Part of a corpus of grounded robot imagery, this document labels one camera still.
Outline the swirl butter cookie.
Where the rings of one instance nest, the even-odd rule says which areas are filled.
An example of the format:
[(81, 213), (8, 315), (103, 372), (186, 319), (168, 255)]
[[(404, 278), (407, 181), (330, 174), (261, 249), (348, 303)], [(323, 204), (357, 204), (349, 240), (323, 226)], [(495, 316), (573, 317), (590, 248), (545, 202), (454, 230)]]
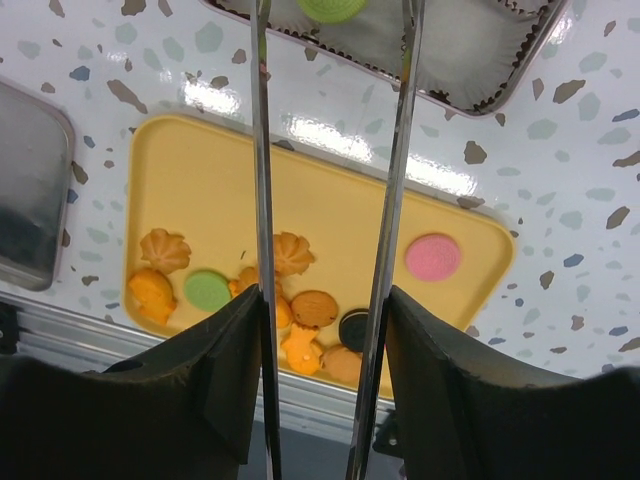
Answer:
[(152, 268), (163, 274), (186, 269), (190, 264), (191, 248), (179, 234), (154, 228), (140, 241), (142, 256)]
[(275, 271), (281, 276), (301, 275), (315, 262), (309, 241), (291, 232), (274, 235)]

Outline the metal tongs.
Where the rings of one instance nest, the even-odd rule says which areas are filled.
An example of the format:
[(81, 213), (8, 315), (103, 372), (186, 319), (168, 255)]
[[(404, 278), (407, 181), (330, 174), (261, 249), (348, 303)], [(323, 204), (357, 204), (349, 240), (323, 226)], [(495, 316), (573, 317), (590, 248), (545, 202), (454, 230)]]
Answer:
[[(268, 1), (254, 2), (250, 10), (251, 94), (259, 289), (266, 315), (261, 322), (261, 348), (267, 473), (269, 478), (279, 479), (282, 476), (282, 461), (276, 371), (276, 287), (266, 38), (270, 10)], [(348, 479), (365, 478), (372, 447), (425, 17), (425, 2), (404, 2), (406, 49), (402, 60), (394, 136), (368, 309), (364, 359), (345, 474)]]

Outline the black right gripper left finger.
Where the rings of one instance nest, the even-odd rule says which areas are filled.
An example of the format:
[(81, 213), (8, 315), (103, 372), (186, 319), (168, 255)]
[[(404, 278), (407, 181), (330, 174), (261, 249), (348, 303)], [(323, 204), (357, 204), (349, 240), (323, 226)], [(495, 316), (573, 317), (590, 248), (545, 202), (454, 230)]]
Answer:
[(1, 360), (5, 479), (234, 479), (248, 459), (260, 373), (251, 288), (104, 372)]

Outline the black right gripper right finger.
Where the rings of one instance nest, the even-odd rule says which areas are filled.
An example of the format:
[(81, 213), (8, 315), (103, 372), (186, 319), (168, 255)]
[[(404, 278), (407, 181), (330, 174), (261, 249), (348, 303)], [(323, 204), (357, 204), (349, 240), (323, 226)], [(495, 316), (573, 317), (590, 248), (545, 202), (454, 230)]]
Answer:
[(387, 329), (411, 479), (635, 479), (639, 371), (581, 380), (507, 356), (399, 288)]

